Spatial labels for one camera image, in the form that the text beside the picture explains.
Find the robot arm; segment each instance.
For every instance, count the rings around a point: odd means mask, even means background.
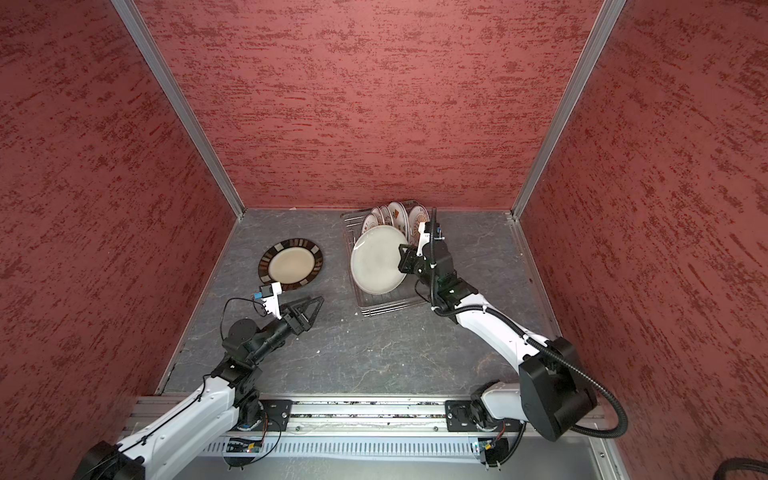
[[[98,443],[83,456],[73,480],[171,480],[232,428],[266,431],[257,366],[288,336],[312,328],[323,305],[316,297],[278,306],[280,292],[279,283],[262,287],[264,303],[276,318],[263,329],[251,319],[235,322],[222,342],[227,353],[194,393],[119,444]]]
[[[472,421],[492,429],[503,419],[530,422],[544,438],[555,441],[569,429],[615,438],[627,430],[621,404],[581,368],[576,349],[566,339],[549,340],[499,312],[469,283],[459,278],[445,239],[435,221],[419,225],[419,245],[400,246],[399,269],[429,286],[432,310],[470,329],[501,354],[518,372],[520,384],[498,382],[473,395]],[[619,425],[597,431],[576,425],[598,405],[597,388],[616,410]]]

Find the black mounting plate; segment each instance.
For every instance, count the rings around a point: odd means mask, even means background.
[[[266,417],[270,420],[270,432],[277,432],[278,429],[286,431],[288,421],[290,420],[290,410],[293,406],[293,400],[265,400],[261,399],[261,405],[266,412]]]
[[[469,416],[469,400],[446,400],[445,401],[445,423],[448,425],[449,432],[483,432],[475,425]],[[515,419],[504,419],[507,432],[519,432],[520,422]],[[491,430],[491,432],[500,432],[502,424]]]

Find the wire dish rack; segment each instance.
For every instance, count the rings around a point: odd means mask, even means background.
[[[411,213],[413,207],[419,204],[416,200],[406,200],[400,202],[406,208],[407,213]],[[347,212],[341,215],[344,229],[344,243],[346,244],[346,259],[349,262],[349,258],[352,256],[352,248],[355,246],[355,242],[360,238],[360,232],[362,230],[362,221],[371,213],[372,208],[363,210],[355,210],[353,212]],[[383,295],[372,295],[370,293],[363,292],[355,283],[352,278],[352,271],[347,264],[347,273],[349,274],[349,282],[352,284],[352,288],[355,290],[355,299],[357,300],[357,306],[360,308],[360,312],[364,316],[379,315],[381,313],[394,312],[407,308],[409,306],[419,305],[424,303],[424,300],[416,294],[415,285],[418,281],[416,275],[406,275],[406,278],[400,283],[400,285],[389,293]]]

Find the plate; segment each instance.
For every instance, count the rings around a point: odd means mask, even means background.
[[[406,211],[406,208],[400,202],[392,202],[389,204],[388,208],[392,215],[392,226],[397,230],[400,230],[402,234],[406,236],[406,240],[408,240],[410,232],[408,227],[408,212]]]
[[[419,245],[419,224],[421,222],[429,222],[429,214],[427,209],[422,205],[416,205],[411,209],[411,213],[408,214],[408,228],[410,229],[411,236],[410,241],[412,245]]]
[[[315,279],[323,268],[323,252],[306,238],[276,243],[259,260],[259,279],[264,285],[280,282],[284,290],[295,290]]]
[[[382,211],[382,217],[384,217],[384,225],[392,225],[392,214],[389,212],[389,208],[382,205],[379,209]]]
[[[379,225],[384,224],[384,216],[382,215],[382,211],[380,208],[374,207],[371,210],[371,214],[373,214],[373,216],[376,217],[376,219],[379,221]]]
[[[355,242],[349,269],[363,292],[383,295],[393,291],[406,275],[397,269],[400,245],[406,236],[389,225],[379,225],[365,232]]]
[[[379,221],[374,217],[373,215],[369,215],[366,217],[365,220],[362,221],[362,230],[360,231],[360,234],[367,232],[368,230],[371,230],[373,227],[378,227]]]

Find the plate with patterned rim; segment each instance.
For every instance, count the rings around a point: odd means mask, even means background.
[[[406,241],[410,238],[410,228],[408,227],[408,211],[400,202],[392,202],[387,205],[389,212],[392,215],[392,226],[397,230],[400,230],[406,237]]]
[[[392,213],[389,211],[389,208],[387,208],[386,205],[382,205],[381,207],[379,207],[379,210],[382,211],[382,217],[384,217],[384,224],[392,225]]]
[[[380,209],[378,207],[374,207],[371,210],[371,214],[374,217],[376,217],[376,220],[379,222],[379,225],[383,225],[384,224],[384,216],[382,215],[382,209]]]
[[[306,238],[289,238],[275,243],[259,260],[259,279],[264,285],[280,282],[295,290],[315,279],[323,268],[323,252]]]
[[[421,222],[429,222],[429,214],[427,209],[423,205],[416,205],[411,209],[411,213],[408,214],[408,228],[411,230],[410,242],[413,246],[419,245],[419,224]]]
[[[368,217],[366,217],[365,220],[362,221],[362,229],[360,230],[360,235],[363,235],[368,230],[371,230],[373,227],[378,227],[379,221],[376,219],[376,217],[373,214],[370,214]]]

